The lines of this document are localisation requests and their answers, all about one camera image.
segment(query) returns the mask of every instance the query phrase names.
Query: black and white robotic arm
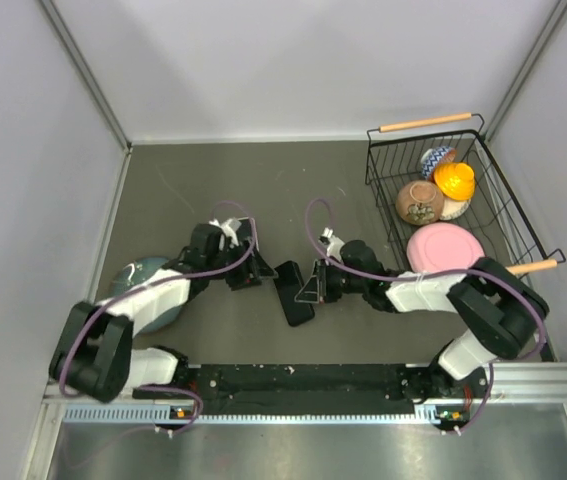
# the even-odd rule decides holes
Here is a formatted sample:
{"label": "black and white robotic arm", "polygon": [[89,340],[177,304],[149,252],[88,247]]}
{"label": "black and white robotic arm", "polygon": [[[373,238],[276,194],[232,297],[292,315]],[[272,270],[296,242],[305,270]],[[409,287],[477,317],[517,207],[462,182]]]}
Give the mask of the black and white robotic arm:
{"label": "black and white robotic arm", "polygon": [[[414,272],[387,270],[362,240],[343,242],[331,229],[325,229],[320,241],[327,256],[346,267],[381,277],[415,280],[372,280],[347,273],[330,261],[320,259],[315,261],[312,277],[297,295],[297,301],[331,303],[343,294],[356,293],[380,311],[429,310],[461,316],[468,330],[445,346],[430,365],[438,380],[459,381],[497,358],[517,358],[537,328],[519,300],[494,283],[464,274],[423,278],[422,274]],[[549,313],[543,298],[496,260],[484,257],[471,268],[507,283],[532,305],[541,319]]]}
{"label": "black and white robotic arm", "polygon": [[66,384],[99,401],[113,400],[124,389],[146,384],[168,384],[178,368],[187,369],[187,359],[164,348],[132,350],[136,334],[162,315],[176,311],[207,288],[210,280],[225,280],[232,290],[261,284],[276,273],[255,247],[236,268],[223,274],[178,278],[222,269],[239,260],[251,242],[250,220],[213,220],[194,228],[190,244],[179,256],[163,265],[150,279],[135,287],[134,295],[106,299],[96,304],[79,302],[72,307],[50,363],[50,376],[59,380],[68,353],[88,319],[105,304],[112,303],[88,331],[69,365]]}

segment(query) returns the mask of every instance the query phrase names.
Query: black phone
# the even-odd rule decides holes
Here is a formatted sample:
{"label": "black phone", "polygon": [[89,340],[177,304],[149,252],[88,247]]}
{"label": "black phone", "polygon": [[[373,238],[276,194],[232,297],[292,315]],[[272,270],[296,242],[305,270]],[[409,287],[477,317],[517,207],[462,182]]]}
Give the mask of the black phone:
{"label": "black phone", "polygon": [[314,318],[314,307],[309,303],[298,303],[294,297],[303,287],[299,264],[289,260],[276,267],[278,278],[274,279],[276,292],[283,307],[285,319],[290,327],[297,327]]}

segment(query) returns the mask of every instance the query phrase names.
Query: rack handle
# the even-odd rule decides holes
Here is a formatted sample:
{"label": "rack handle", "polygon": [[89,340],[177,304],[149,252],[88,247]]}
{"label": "rack handle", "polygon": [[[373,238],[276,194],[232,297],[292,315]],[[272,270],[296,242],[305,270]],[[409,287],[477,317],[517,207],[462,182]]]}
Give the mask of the rack handle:
{"label": "rack handle", "polygon": [[548,270],[557,267],[559,262],[555,258],[548,258],[540,262],[523,263],[521,265],[512,265],[507,270],[513,275],[524,275],[526,273],[538,272],[540,270]]}
{"label": "rack handle", "polygon": [[397,130],[406,130],[408,128],[427,127],[429,125],[438,125],[440,123],[460,122],[472,118],[470,112],[457,113],[456,115],[447,115],[446,117],[426,118],[425,120],[414,120],[412,122],[393,123],[391,125],[383,125],[379,127],[379,132],[396,132]]}

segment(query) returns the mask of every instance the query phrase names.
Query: yellow bowl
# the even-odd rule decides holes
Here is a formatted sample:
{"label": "yellow bowl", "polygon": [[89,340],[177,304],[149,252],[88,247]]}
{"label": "yellow bowl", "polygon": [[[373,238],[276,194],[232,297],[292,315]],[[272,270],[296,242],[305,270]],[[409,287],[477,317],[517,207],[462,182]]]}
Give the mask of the yellow bowl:
{"label": "yellow bowl", "polygon": [[452,200],[463,202],[474,195],[474,170],[467,163],[445,163],[434,170],[434,183]]}

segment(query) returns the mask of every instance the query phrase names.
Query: wire basket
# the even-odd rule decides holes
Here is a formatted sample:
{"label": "wire basket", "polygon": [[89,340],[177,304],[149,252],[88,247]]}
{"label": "wire basket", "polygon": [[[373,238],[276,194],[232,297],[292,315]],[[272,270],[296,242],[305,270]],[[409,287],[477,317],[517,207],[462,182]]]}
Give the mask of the wire basket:
{"label": "wire basket", "polygon": [[[373,139],[406,128],[472,119],[480,121],[478,131],[467,129],[395,140]],[[560,257],[559,263],[565,261],[560,250],[548,254],[543,248],[521,204],[480,136],[484,123],[481,115],[464,113],[368,130],[365,183],[374,192],[396,268],[410,269],[406,255],[407,243],[418,227],[399,217],[395,200],[404,185],[412,180],[423,180],[421,157],[428,149],[440,146],[455,148],[455,161],[467,163],[475,172],[476,189],[470,206],[450,223],[469,230],[481,243],[486,256],[506,266],[537,262],[555,254]]]}

